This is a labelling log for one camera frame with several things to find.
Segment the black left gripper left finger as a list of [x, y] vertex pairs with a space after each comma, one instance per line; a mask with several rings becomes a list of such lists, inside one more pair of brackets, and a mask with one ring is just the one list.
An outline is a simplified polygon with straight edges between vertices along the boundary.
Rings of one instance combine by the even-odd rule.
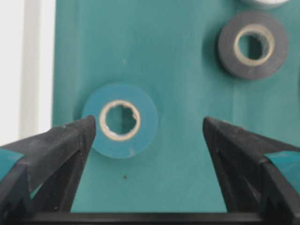
[[70, 212], [96, 135], [87, 116], [0, 148], [0, 222]]

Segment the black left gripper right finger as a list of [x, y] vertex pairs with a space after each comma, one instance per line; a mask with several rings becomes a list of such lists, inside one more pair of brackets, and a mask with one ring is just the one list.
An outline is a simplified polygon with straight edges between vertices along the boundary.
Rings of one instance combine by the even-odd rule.
[[267, 157], [298, 147], [209, 116], [202, 131], [229, 213], [259, 213], [269, 225], [300, 223], [300, 195]]

